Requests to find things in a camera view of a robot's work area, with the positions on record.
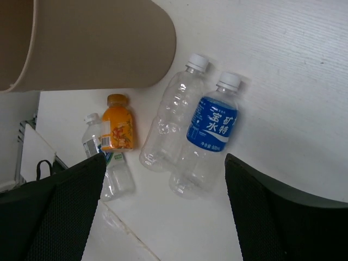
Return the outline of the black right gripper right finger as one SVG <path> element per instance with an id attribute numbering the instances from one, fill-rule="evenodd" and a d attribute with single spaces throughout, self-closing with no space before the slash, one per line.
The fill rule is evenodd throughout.
<path id="1" fill-rule="evenodd" d="M 347 260 L 347 203 L 304 192 L 225 158 L 243 260 Z"/>

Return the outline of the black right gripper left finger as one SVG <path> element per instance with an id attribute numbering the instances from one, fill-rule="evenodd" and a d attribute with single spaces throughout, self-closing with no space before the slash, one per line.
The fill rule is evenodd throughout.
<path id="1" fill-rule="evenodd" d="M 81 260 L 106 158 L 96 154 L 1 193 L 1 260 Z"/>

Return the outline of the green label water bottle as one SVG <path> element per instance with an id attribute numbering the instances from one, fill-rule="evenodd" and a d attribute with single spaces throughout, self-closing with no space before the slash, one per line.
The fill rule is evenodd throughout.
<path id="1" fill-rule="evenodd" d="M 103 153 L 107 168 L 103 181 L 101 200 L 116 200 L 135 192 L 135 183 L 122 153 L 104 152 L 101 149 L 101 119 L 97 113 L 85 118 L 87 129 L 82 137 L 82 144 L 88 158 Z"/>

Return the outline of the orange juice bottle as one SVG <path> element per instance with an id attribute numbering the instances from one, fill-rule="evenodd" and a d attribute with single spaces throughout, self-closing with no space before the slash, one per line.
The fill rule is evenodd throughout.
<path id="1" fill-rule="evenodd" d="M 135 136 L 128 98 L 112 94 L 107 98 L 107 105 L 102 116 L 101 149 L 105 152 L 131 151 L 135 147 Z"/>

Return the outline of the blue label water bottle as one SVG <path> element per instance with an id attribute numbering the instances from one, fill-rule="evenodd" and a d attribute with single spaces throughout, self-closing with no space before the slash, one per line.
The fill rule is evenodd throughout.
<path id="1" fill-rule="evenodd" d="M 200 99 L 169 179 L 169 187 L 176 195 L 196 199 L 212 190 L 238 117 L 240 84 L 240 75 L 223 72 L 216 90 Z"/>

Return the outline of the clear unlabelled plastic bottle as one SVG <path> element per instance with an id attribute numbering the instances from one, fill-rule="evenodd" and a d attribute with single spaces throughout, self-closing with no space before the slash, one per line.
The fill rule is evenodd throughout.
<path id="1" fill-rule="evenodd" d="M 193 113 L 203 96 L 208 58 L 192 54 L 186 69 L 169 81 L 157 114 L 141 149 L 139 160 L 154 172 L 175 167 Z"/>

